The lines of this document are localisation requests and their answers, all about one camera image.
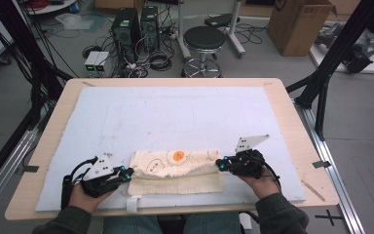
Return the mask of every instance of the person's arm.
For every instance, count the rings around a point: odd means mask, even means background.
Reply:
[[[80,183],[72,189],[68,207],[50,222],[37,226],[32,234],[84,234],[90,227],[92,213],[111,193],[93,198],[85,194]]]
[[[308,216],[284,198],[266,169],[259,179],[245,176],[239,178],[246,182],[260,199],[256,203],[256,210],[260,218],[261,234],[307,233]]]

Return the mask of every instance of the wooden table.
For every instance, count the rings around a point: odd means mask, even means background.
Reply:
[[[45,176],[60,138],[84,87],[263,87],[275,113],[283,139],[299,175],[307,200],[297,207],[334,206],[339,198],[324,168],[312,164],[319,161],[318,154],[309,138],[283,83],[275,78],[143,78],[143,79],[73,79],[70,80],[56,105],[54,113],[43,132],[29,165],[39,166],[37,173],[25,173],[11,200],[5,217],[8,220],[52,218],[57,212],[35,212]],[[217,212],[226,209],[254,210],[254,205],[229,207],[186,207],[176,209],[140,210],[140,215],[174,214],[192,212]],[[126,211],[99,211],[94,215],[125,215]]]

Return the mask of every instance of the sleeve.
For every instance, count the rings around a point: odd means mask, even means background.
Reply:
[[[256,203],[261,234],[307,233],[308,216],[291,205],[280,193],[272,194]]]
[[[67,207],[58,216],[33,229],[32,234],[85,234],[91,223],[91,214],[77,207]]]

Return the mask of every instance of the black stool seat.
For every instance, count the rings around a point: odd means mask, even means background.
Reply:
[[[192,49],[217,50],[226,42],[220,30],[209,26],[196,26],[184,33],[184,43]]]

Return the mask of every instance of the hand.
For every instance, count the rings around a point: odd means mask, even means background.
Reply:
[[[98,205],[107,197],[109,197],[109,195],[111,195],[112,193],[113,192],[109,192],[102,196],[94,198],[92,196],[87,195],[84,192],[81,183],[77,183],[74,185],[74,188],[72,189],[71,198],[69,199],[68,206],[81,208],[84,211],[92,214],[93,212],[95,212]]]
[[[259,199],[281,192],[266,168],[263,168],[262,176],[259,179],[249,176],[238,177],[253,189],[254,194],[256,194]]]

